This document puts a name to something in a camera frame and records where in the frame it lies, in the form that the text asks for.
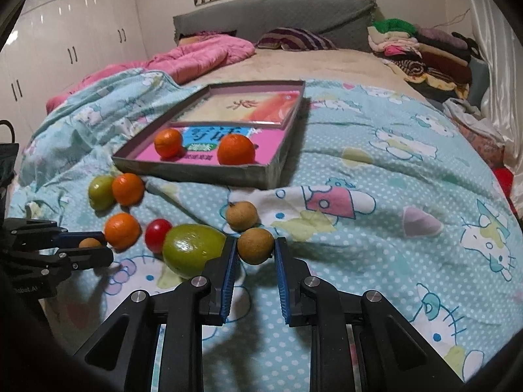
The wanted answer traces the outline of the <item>grey padded headboard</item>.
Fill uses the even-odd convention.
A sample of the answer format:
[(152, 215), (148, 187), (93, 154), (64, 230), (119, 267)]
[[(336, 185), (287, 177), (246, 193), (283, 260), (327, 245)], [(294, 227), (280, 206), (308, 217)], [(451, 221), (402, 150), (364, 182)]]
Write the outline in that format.
[(234, 0), (173, 18), (175, 38), (202, 31), (234, 31), (258, 41), (278, 27), (306, 29), (340, 49), (370, 50), (367, 27), (374, 21), (376, 0)]

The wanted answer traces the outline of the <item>large green guava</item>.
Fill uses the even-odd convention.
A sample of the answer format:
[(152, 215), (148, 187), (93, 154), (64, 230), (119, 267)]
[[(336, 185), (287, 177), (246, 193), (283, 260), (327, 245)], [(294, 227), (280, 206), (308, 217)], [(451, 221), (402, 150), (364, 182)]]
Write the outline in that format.
[(114, 205), (112, 182), (113, 178), (109, 175), (99, 175), (91, 181), (88, 198), (94, 211), (106, 211)]

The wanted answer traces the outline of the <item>small orange tangerine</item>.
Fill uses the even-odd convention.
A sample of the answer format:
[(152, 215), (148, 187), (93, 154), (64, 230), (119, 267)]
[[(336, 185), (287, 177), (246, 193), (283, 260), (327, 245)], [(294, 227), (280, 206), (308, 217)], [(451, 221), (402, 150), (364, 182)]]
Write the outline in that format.
[(183, 149), (183, 136), (175, 128), (165, 128), (154, 137), (153, 145), (161, 158), (177, 157)]

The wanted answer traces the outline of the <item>red cherry tomato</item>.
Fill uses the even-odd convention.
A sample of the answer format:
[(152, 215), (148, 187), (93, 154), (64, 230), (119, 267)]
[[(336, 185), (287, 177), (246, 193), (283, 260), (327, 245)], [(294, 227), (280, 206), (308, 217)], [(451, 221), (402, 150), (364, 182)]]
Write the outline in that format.
[(154, 254), (162, 253), (163, 243), (172, 224), (165, 219), (155, 219), (149, 223), (144, 233), (144, 243)]

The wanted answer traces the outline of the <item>striped purple pillow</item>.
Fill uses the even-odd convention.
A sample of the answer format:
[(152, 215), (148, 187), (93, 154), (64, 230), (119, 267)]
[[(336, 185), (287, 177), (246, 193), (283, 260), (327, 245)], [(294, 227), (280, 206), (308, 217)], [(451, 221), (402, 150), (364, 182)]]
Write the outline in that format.
[(266, 32), (255, 46), (263, 50), (293, 52), (337, 50), (336, 45), (328, 38), (306, 29), (291, 27), (279, 27)]

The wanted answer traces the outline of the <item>pink exercise book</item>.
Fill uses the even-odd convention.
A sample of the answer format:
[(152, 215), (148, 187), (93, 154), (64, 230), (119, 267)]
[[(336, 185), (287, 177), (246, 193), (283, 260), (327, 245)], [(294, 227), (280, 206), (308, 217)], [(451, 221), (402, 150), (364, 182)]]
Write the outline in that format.
[(274, 128), (250, 128), (245, 126), (187, 126), (180, 128), (183, 136), (183, 150), (177, 157), (161, 158), (153, 143), (137, 151), (131, 160), (139, 162), (168, 162), (175, 164), (219, 166), (217, 147), (227, 134), (248, 137), (255, 146), (255, 163), (267, 165), (275, 156), (283, 141), (285, 132)]

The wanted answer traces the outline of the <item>stack of folded clothes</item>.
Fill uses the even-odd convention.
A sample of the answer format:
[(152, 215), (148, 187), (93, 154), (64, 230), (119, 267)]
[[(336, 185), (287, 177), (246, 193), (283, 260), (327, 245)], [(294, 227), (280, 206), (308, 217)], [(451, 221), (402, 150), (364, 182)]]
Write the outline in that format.
[(387, 19), (368, 27), (368, 43), (375, 56), (435, 105), (457, 98), (478, 106), (488, 90), (489, 69), (479, 45), (458, 32)]

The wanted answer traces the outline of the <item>brown longan fruit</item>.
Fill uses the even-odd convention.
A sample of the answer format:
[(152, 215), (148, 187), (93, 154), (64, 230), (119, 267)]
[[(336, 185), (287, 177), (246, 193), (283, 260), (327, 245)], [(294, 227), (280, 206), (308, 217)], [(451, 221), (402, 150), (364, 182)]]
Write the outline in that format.
[(78, 247), (80, 249), (91, 249), (91, 248), (98, 248), (98, 247), (102, 247), (102, 246), (103, 246), (103, 244), (99, 240), (97, 240), (95, 238), (91, 238), (91, 237), (81, 240), (81, 242), (79, 242), (79, 244), (78, 244)]

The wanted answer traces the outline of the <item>beige bed sheet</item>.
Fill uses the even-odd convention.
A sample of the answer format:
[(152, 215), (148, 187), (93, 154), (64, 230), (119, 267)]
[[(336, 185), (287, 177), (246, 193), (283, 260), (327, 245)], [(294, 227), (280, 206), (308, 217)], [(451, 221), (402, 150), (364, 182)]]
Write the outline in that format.
[(207, 73), (191, 82), (200, 85), (233, 81), (328, 80), (392, 90), (424, 102), (426, 99), (380, 58), (354, 50), (272, 51)]

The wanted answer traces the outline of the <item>white wardrobe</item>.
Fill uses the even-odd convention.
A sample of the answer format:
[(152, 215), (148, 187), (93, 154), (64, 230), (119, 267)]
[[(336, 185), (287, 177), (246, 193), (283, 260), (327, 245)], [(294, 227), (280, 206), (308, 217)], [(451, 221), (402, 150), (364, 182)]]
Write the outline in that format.
[(135, 0), (26, 0), (1, 51), (1, 117), (26, 145), (51, 97), (145, 56)]

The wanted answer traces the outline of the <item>pink quilt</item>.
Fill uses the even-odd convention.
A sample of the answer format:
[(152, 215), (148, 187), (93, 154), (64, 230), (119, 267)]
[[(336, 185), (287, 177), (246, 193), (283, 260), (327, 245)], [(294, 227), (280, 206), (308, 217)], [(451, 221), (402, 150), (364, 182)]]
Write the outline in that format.
[(50, 114), (72, 94), (91, 84), (128, 69), (162, 71), (176, 84), (183, 85), (215, 69), (244, 61), (255, 53), (253, 43), (234, 36), (218, 34), (195, 36), (195, 39), (197, 40), (178, 45), (171, 51), (159, 53), (148, 60), (112, 64), (89, 74), (69, 90), (51, 97), (46, 103), (46, 112)]

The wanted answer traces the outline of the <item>brown longan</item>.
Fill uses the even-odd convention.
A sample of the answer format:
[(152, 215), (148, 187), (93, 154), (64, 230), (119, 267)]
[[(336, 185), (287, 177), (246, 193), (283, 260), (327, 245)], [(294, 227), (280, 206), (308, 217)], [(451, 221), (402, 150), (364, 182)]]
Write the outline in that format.
[(243, 232), (254, 227), (259, 222), (258, 211), (248, 201), (229, 203), (225, 218), (230, 228), (235, 232)]
[(239, 257), (249, 265), (260, 265), (266, 261), (274, 246), (274, 237), (268, 230), (260, 227), (249, 228), (238, 239)]

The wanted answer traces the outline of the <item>white satin curtain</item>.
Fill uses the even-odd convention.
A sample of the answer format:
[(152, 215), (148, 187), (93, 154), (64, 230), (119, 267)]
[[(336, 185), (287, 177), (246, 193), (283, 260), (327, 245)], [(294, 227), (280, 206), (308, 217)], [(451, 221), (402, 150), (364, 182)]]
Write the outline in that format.
[(522, 44), (494, 0), (470, 0), (472, 29), (489, 69), (482, 107), (514, 164), (522, 157)]

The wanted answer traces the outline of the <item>shallow grey cardboard box tray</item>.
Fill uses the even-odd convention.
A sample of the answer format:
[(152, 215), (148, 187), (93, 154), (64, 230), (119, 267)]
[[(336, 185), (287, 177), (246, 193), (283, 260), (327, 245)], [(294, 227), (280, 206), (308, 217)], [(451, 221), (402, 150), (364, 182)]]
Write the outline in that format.
[(275, 188), (304, 81), (214, 83), (173, 105), (113, 154), (122, 172), (168, 181)]

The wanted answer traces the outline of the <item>green lime fruit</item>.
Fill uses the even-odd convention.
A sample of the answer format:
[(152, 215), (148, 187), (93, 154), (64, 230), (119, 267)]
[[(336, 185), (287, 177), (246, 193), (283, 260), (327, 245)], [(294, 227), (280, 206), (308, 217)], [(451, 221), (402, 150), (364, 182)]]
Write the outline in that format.
[(202, 274), (208, 260), (220, 257), (226, 235), (199, 224), (172, 227), (166, 234), (162, 257), (178, 276), (189, 279)]

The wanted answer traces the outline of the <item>light blue cartoon quilt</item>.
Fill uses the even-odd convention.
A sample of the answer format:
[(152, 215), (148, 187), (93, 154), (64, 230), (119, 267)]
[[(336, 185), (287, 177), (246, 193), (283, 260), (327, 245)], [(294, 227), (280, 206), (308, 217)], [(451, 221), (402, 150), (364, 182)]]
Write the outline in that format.
[[(119, 73), (73, 95), (24, 151), (7, 215), (102, 230), (88, 186), (116, 175), (112, 154), (202, 86), (165, 73)], [(522, 330), (522, 231), (488, 165), (450, 120), (392, 90), (307, 81), (281, 187), (259, 191), (145, 176), (128, 209), (151, 221), (234, 235), (228, 204), (248, 201), (313, 275), (338, 290), (376, 289), (469, 381)], [(310, 330), (281, 313), (272, 260), (240, 266), (223, 327), (203, 328), (205, 391), (307, 391)], [(140, 238), (107, 273), (78, 272), (46, 303), (75, 352), (134, 290), (180, 284)]]

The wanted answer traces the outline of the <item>cream orange book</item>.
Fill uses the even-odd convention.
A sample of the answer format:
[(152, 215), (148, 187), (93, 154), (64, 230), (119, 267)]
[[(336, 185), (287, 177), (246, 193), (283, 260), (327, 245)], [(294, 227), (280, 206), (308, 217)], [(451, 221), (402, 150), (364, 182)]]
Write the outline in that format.
[(211, 95), (176, 115), (173, 121), (281, 126), (294, 110), (299, 97), (299, 91)]

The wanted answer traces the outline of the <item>large orange tangerine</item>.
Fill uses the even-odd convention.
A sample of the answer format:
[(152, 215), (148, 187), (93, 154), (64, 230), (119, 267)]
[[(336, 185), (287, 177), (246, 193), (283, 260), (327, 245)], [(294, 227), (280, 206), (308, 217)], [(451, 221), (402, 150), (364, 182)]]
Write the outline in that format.
[(104, 227), (106, 241), (116, 251), (125, 251), (135, 244), (141, 234), (138, 221), (127, 212), (120, 212), (110, 217)]

